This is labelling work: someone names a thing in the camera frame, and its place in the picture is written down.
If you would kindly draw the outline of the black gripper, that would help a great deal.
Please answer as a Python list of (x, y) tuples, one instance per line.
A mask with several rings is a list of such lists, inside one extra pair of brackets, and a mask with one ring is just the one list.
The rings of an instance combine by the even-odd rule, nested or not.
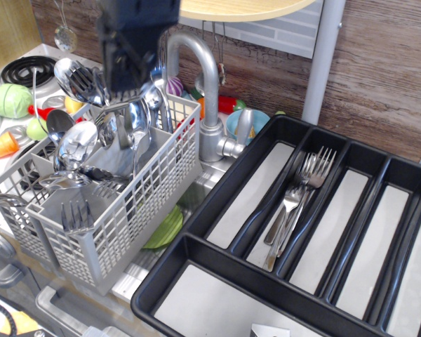
[(178, 23), (180, 2), (98, 1), (97, 31), (111, 92), (139, 91), (159, 57), (159, 39)]

